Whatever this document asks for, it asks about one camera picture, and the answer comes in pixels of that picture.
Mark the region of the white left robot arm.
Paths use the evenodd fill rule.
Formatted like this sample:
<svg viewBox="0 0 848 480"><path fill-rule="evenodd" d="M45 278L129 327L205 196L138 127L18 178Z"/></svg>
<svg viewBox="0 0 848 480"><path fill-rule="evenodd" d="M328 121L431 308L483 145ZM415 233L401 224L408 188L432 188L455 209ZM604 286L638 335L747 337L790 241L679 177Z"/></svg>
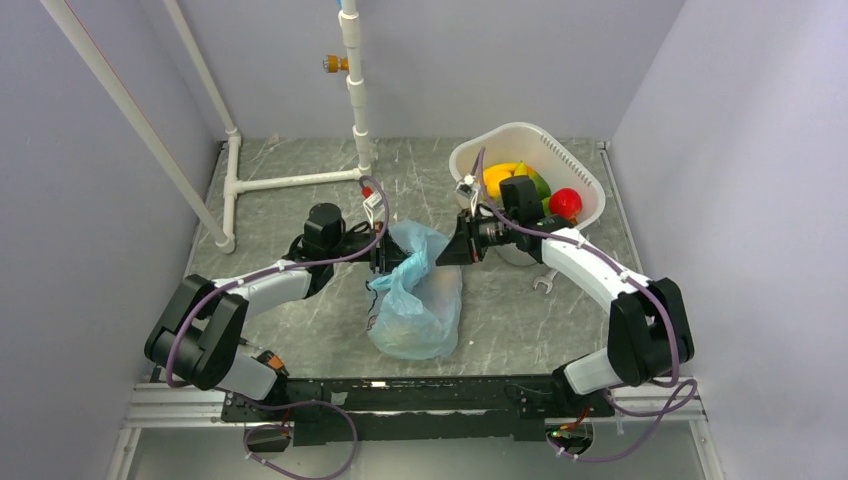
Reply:
<svg viewBox="0 0 848 480"><path fill-rule="evenodd" d="M270 351L257 357L241 352L246 321L316 295L337 263L365 262L375 273L388 273L408 256L385 224L349 227L337 205L317 204L287 254L271 266L229 279L185 277L149 334L144 355L174 384L240 394L258 417L275 419L288 402L286 372Z"/></svg>

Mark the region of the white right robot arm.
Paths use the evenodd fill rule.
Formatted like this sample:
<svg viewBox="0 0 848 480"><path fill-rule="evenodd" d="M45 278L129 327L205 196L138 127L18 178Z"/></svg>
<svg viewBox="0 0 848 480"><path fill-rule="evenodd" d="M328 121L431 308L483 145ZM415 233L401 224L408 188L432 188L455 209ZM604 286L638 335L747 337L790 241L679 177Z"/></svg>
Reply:
<svg viewBox="0 0 848 480"><path fill-rule="evenodd" d="M537 263L564 275L609 316L605 347L561 366L551 388L557 411L574 415L590 394L618 386L640 386L660 376L679 380L681 364L694 354L679 288L668 278L651 280L613 260L571 222L545 213L527 176L501 182L502 201L492 200L472 175L456 184L469 200L457 216L448 246L436 263L470 265L495 246L514 245Z"/></svg>

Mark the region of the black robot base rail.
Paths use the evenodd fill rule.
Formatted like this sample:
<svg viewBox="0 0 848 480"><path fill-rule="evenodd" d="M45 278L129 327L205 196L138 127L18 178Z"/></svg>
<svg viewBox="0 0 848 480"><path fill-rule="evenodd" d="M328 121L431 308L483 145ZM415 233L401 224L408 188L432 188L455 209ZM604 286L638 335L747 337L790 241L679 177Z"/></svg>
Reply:
<svg viewBox="0 0 848 480"><path fill-rule="evenodd" d="M559 423L614 414L599 392L573 393L560 371L506 376L293 378L268 400L228 394L225 423L292 427L296 446L508 437L541 441Z"/></svg>

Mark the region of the light blue plastic bag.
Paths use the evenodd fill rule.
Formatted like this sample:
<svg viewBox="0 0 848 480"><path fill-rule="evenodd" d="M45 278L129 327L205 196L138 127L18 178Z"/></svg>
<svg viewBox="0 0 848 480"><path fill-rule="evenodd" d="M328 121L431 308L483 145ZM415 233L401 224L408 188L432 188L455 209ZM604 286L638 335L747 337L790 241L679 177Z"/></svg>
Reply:
<svg viewBox="0 0 848 480"><path fill-rule="evenodd" d="M448 238L412 220L396 223L389 235L409 257L368 279L367 336L396 359L448 357L458 345L463 290L460 267L435 264Z"/></svg>

